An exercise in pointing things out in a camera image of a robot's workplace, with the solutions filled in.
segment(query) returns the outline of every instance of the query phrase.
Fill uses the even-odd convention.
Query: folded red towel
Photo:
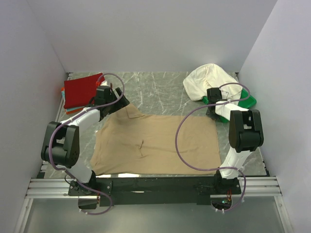
[[[65,105],[64,108],[85,106],[96,95],[96,81],[102,75],[95,74],[81,79],[64,81]]]

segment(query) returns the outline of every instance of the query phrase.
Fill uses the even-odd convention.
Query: gray marble table
[[[96,73],[71,73],[69,79],[78,79]],[[122,77],[125,83],[125,96],[138,109],[145,114],[155,115],[180,115],[184,116],[194,108],[202,105],[200,101],[193,102],[189,99],[184,87],[183,80],[189,74],[188,72],[116,72]],[[114,88],[121,86],[119,81],[113,76],[106,76],[107,80],[112,81]],[[61,103],[61,110],[57,121],[70,118],[66,115]],[[205,116],[206,109],[201,109],[193,113],[194,116]],[[101,129],[107,118],[94,124],[80,136],[80,158],[86,166],[90,167],[89,161],[94,152],[95,132]],[[220,158],[223,162],[229,151],[228,141],[229,124],[216,122]],[[257,149],[244,163],[245,175],[266,175],[265,165]],[[63,178],[64,173],[55,171],[49,164],[44,178]]]

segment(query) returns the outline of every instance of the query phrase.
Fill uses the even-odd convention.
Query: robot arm
[[[116,88],[116,92],[121,96],[121,90]],[[107,103],[111,103],[117,99],[114,91],[108,85],[98,86],[96,90],[96,96],[90,100],[90,103],[82,111]],[[91,180],[95,179],[95,173],[86,167],[84,163],[79,160],[80,143],[79,137],[83,131],[88,127],[101,121],[106,115],[111,114],[129,104],[129,101],[123,96],[117,103],[98,109],[93,109],[86,112],[84,115],[75,119],[68,125],[62,127],[54,137],[52,144],[52,156],[55,165],[59,168],[65,168],[74,177],[80,180],[82,183],[88,184],[91,187],[96,182],[90,183]],[[49,160],[49,141],[53,131],[62,122],[50,122],[47,126],[44,142],[41,150],[41,158],[44,161]]]
[[[207,90],[207,98],[211,103],[224,103],[219,88]],[[228,103],[210,107],[207,115],[212,118],[223,116],[229,120],[230,149],[225,161],[220,167],[236,167],[241,169],[247,157],[263,144],[263,132],[258,110],[248,110]],[[222,178],[234,179],[239,172],[233,169],[220,170]]]

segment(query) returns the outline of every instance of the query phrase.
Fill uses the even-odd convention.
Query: white towel
[[[186,93],[192,101],[201,100],[207,96],[207,89],[219,87],[225,83],[237,83],[220,66],[206,64],[191,72],[183,81]],[[223,99],[238,100],[241,97],[240,85],[227,85],[221,89]]]

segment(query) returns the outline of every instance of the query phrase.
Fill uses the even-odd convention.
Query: white enclosure
[[[240,71],[276,0],[28,0],[66,71]]]
[[[12,232],[66,72],[239,72],[296,232],[310,232],[308,0],[2,0],[0,225]]]

